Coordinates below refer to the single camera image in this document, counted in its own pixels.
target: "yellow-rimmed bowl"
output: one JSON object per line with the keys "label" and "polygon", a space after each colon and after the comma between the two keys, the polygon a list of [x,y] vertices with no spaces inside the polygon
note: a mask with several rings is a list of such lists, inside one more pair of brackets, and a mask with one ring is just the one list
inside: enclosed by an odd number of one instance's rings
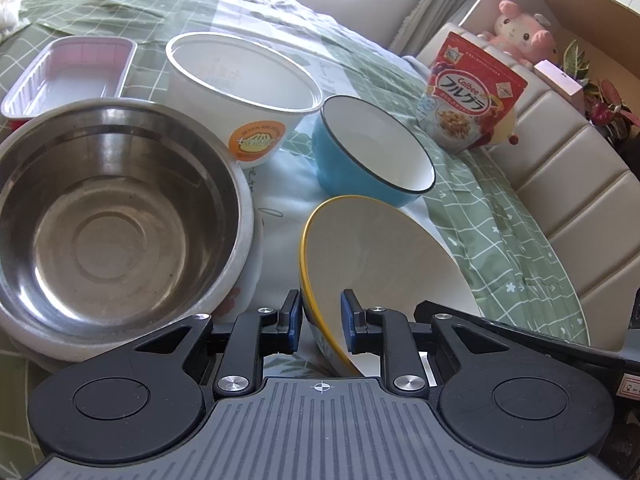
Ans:
{"label": "yellow-rimmed bowl", "polygon": [[300,242],[300,283],[314,338],[344,376],[380,374],[377,356],[347,351],[345,288],[363,308],[385,306],[411,321],[424,300],[480,316],[460,269],[435,238],[395,207],[363,196],[332,198],[311,214]]}

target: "yellow rim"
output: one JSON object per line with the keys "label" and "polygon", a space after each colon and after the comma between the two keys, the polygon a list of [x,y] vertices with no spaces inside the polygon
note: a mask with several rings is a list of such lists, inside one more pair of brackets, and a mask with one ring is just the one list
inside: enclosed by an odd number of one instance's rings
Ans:
{"label": "yellow rim", "polygon": [[307,266],[306,266],[306,251],[305,251],[305,248],[306,248],[306,236],[308,235],[309,228],[311,227],[311,222],[313,222],[316,214],[323,207],[327,206],[331,202],[335,202],[337,200],[343,200],[345,198],[361,198],[361,199],[364,199],[364,200],[370,200],[372,202],[377,202],[377,203],[382,204],[382,205],[384,205],[384,206],[386,206],[388,208],[391,208],[394,211],[398,211],[400,214],[404,214],[404,213],[402,213],[400,210],[396,209],[395,207],[389,205],[386,202],[382,202],[380,200],[376,200],[375,198],[371,198],[369,196],[361,196],[361,195],[336,196],[334,198],[330,198],[329,200],[326,200],[325,202],[322,202],[318,207],[316,207],[316,209],[314,209],[314,211],[311,213],[311,216],[306,221],[305,228],[302,231],[302,239],[300,240],[300,258],[299,258],[299,260],[300,260],[300,281],[302,282],[301,283],[302,292],[305,295],[306,301],[308,303],[309,310],[311,311],[311,316],[313,317],[313,324],[316,326],[316,328],[318,328],[318,330],[320,332],[322,332],[322,335],[324,336],[326,341],[329,343],[329,346],[334,350],[335,354],[338,356],[338,359],[340,359],[340,361],[342,361],[342,363],[351,371],[351,373],[353,373],[354,375],[362,375],[362,372],[360,370],[358,370],[356,368],[356,365],[354,365],[351,362],[351,360],[349,359],[349,356],[344,352],[344,350],[342,350],[342,348],[340,347],[340,345],[336,341],[334,335],[329,330],[329,327],[324,322],[324,318],[322,317],[322,313],[320,312],[320,309],[318,308],[318,302],[316,301],[316,297],[314,296],[313,291],[311,289],[311,283],[310,283],[310,280],[309,280],[308,269],[307,269]]}

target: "orange label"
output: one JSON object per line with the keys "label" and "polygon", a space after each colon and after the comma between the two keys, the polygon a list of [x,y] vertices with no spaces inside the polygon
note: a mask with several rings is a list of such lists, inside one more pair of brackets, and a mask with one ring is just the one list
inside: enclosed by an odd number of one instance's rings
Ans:
{"label": "orange label", "polygon": [[229,149],[240,162],[251,162],[269,153],[284,135],[285,126],[277,121],[255,121],[231,134]]}

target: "gray plastic base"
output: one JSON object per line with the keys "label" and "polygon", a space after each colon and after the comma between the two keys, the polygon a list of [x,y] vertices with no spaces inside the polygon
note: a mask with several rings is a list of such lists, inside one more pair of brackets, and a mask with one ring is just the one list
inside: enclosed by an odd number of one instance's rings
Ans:
{"label": "gray plastic base", "polygon": [[494,462],[442,429],[426,402],[376,379],[278,379],[220,401],[182,446],[148,462],[91,467],[46,461],[37,480],[609,480],[584,457],[553,467]]}

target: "pink plush toy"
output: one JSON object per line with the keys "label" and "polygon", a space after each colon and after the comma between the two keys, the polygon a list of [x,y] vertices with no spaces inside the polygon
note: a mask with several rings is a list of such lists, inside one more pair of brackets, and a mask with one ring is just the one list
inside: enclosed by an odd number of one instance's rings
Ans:
{"label": "pink plush toy", "polygon": [[543,59],[558,63],[556,40],[546,30],[550,23],[542,14],[525,14],[509,0],[501,1],[498,8],[501,15],[495,22],[496,36],[484,31],[480,38],[513,56],[529,70]]}

